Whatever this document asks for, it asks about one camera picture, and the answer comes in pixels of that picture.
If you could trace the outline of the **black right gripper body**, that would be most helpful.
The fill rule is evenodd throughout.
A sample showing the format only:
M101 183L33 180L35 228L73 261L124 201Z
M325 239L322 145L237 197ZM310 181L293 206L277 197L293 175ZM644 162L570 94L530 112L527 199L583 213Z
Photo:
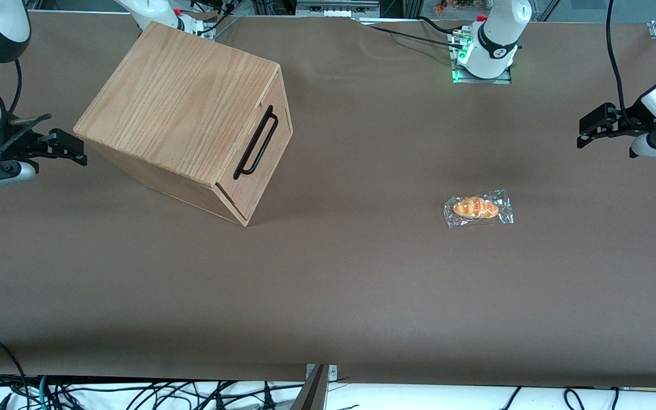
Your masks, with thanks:
M23 158L25 154L22 154L22 151L28 151L30 145L41 144L41 133L34 131L34 127L37 125L8 127L7 130L2 128L2 131L7 135L7 140L0 145L0 160L6 160L7 158Z

